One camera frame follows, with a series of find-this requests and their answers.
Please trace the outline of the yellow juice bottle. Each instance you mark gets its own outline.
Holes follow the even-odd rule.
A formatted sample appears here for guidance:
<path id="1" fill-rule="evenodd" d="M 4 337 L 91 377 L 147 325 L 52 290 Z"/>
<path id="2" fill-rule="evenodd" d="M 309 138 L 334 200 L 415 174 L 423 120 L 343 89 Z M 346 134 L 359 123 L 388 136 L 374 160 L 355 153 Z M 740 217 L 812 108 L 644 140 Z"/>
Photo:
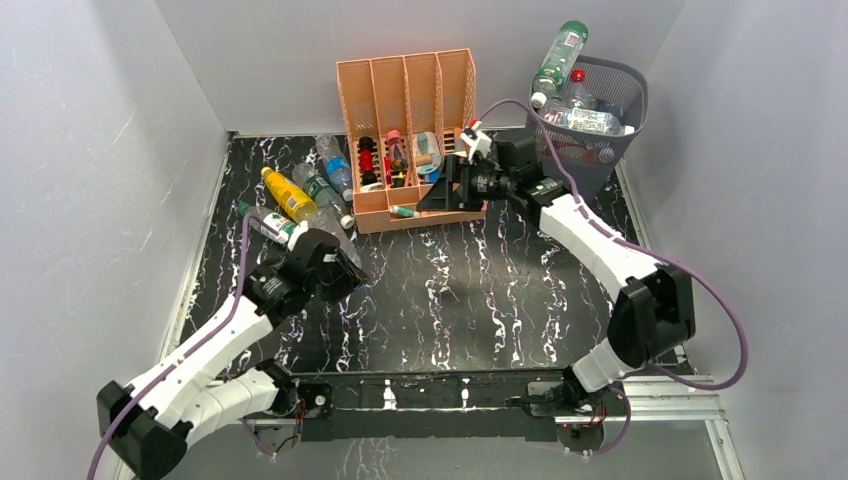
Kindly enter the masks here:
<path id="1" fill-rule="evenodd" d="M 301 223 L 318 212 L 315 202 L 283 174 L 263 167 L 261 176 L 271 196 L 291 220 Z"/>

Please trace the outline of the clear bottle green cap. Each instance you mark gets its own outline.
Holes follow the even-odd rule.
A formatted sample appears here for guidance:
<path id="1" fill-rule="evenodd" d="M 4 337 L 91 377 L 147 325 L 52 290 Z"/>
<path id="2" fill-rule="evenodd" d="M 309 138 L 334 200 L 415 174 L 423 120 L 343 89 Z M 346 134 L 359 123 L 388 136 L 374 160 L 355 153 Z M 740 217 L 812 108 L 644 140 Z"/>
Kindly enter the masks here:
<path id="1" fill-rule="evenodd" d="M 267 239 L 287 247 L 298 224 L 265 206 L 252 205 L 240 201 L 236 211 L 249 217 L 250 227 Z"/>

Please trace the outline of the clear bottle dark green label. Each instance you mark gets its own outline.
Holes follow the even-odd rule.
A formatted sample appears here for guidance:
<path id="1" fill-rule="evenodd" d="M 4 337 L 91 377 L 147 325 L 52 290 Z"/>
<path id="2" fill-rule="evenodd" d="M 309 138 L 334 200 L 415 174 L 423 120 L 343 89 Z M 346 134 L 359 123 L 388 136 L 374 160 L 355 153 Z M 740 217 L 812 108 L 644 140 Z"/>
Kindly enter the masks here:
<path id="1" fill-rule="evenodd" d="M 355 219 L 342 196 L 313 164 L 304 162 L 295 166 L 292 170 L 292 179 L 319 208 L 329 210 L 345 230 L 355 225 Z"/>

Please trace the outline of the clear bottle red blue label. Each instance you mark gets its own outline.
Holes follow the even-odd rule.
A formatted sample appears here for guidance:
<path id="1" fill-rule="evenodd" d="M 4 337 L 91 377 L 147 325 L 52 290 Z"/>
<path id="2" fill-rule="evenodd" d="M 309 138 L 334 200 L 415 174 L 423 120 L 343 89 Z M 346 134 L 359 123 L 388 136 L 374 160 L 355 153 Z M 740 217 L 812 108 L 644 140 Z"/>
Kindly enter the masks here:
<path id="1" fill-rule="evenodd" d="M 597 100 L 586 87 L 586 72 L 583 69 L 574 69 L 569 80 L 568 105 L 572 108 L 595 110 Z"/>

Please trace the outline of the green tinted bottle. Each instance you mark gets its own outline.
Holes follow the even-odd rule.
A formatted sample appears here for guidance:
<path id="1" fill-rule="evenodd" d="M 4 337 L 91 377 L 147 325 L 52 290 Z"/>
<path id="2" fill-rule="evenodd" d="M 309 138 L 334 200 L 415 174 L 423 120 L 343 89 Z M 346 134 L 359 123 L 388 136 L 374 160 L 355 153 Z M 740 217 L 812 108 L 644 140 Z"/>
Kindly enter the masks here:
<path id="1" fill-rule="evenodd" d="M 530 105 L 541 109 L 564 89 L 567 78 L 588 39 L 588 27 L 581 21 L 564 23 L 538 67 L 531 84 Z"/>

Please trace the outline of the red label cola bottle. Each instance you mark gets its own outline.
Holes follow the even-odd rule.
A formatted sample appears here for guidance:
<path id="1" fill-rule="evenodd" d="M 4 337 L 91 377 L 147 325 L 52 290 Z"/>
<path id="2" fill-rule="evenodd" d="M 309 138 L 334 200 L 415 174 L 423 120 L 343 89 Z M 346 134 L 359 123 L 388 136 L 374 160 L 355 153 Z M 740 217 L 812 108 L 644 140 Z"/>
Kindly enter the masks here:
<path id="1" fill-rule="evenodd" d="M 554 140 L 553 145 L 562 160 L 588 166 L 600 166 L 615 161 L 615 150 L 607 144 L 583 144 L 574 141 Z"/>

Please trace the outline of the clear water bottle white cap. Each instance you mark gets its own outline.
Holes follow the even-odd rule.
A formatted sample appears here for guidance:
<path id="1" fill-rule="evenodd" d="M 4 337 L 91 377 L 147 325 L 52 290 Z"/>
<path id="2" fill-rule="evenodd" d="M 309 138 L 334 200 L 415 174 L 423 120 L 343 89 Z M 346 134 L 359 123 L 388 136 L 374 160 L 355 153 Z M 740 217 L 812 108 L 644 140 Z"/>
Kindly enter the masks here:
<path id="1" fill-rule="evenodd" d="M 635 132 L 633 126 L 608 112 L 548 105 L 541 110 L 541 117 L 557 127 L 587 134 L 625 136 Z"/>

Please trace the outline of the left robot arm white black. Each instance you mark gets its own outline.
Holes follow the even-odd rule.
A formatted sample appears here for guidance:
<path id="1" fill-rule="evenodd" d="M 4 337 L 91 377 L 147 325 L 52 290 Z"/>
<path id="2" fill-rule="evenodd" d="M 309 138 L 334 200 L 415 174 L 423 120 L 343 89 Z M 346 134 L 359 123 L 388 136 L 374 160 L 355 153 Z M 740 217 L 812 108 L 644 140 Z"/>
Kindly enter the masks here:
<path id="1" fill-rule="evenodd" d="M 139 479 L 162 479 L 204 437 L 248 415 L 304 414 L 300 379 L 271 360 L 212 387 L 237 353 L 272 333 L 312 299 L 336 302 L 368 280 L 338 239 L 302 227 L 287 252 L 243 267 L 232 296 L 203 327 L 126 385 L 97 394 L 101 439 L 88 476 L 107 450 Z"/>

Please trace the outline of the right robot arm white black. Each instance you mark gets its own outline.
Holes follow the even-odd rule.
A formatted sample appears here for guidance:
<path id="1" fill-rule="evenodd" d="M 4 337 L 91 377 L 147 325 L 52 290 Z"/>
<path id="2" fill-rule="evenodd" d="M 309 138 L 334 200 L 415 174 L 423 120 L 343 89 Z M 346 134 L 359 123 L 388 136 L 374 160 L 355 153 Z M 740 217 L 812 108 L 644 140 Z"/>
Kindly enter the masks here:
<path id="1" fill-rule="evenodd" d="M 614 301 L 605 338 L 565 368 L 559 385 L 508 405 L 531 414 L 590 413 L 615 383 L 694 336 L 690 275 L 624 246 L 566 182 L 544 173 L 533 134 L 494 140 L 465 129 L 460 139 L 463 151 L 445 156 L 418 210 L 472 212 L 505 200 L 586 266 Z"/>

